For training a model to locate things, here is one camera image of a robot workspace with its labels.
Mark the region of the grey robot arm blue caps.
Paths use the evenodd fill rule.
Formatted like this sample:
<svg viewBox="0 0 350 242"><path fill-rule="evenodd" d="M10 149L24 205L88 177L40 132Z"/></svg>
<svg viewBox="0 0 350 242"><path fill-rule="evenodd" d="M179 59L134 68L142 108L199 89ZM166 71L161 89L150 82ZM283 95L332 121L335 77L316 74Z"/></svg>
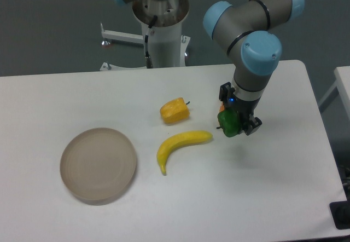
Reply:
<svg viewBox="0 0 350 242"><path fill-rule="evenodd" d="M181 63L182 23L189 13L188 0L114 0L132 4L141 24L147 68L178 67ZM235 7L226 1L213 4L203 26L235 71L219 89L224 109L218 122L227 137L256 132L262 122L254 110L282 54L279 39L269 30L302 14L305 0L248 0Z"/></svg>

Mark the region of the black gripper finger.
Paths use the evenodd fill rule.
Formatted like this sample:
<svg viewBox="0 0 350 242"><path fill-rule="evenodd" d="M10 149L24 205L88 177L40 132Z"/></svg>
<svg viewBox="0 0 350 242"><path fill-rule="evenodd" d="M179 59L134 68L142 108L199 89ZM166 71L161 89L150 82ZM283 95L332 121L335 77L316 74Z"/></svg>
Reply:
<svg viewBox="0 0 350 242"><path fill-rule="evenodd" d="M230 82L227 82L220 86L219 89L219 100L220 101L233 101L235 89L232 87Z"/></svg>
<svg viewBox="0 0 350 242"><path fill-rule="evenodd" d="M247 120L243 122L242 129L244 133L249 136L252 133L255 133L260 126L262 125L262 121L258 117L249 117Z"/></svg>

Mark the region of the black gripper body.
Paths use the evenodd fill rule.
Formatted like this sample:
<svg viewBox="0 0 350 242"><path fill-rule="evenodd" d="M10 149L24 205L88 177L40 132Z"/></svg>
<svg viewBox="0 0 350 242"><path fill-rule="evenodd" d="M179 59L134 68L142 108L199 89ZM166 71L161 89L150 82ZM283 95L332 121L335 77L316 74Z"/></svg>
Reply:
<svg viewBox="0 0 350 242"><path fill-rule="evenodd" d="M254 110L258 105L259 100L254 101L245 101L240 99L238 96L234 94L235 89L229 89L228 92L228 107L234 110L242 124L247 123L249 121L249 117L254 115Z"/></svg>

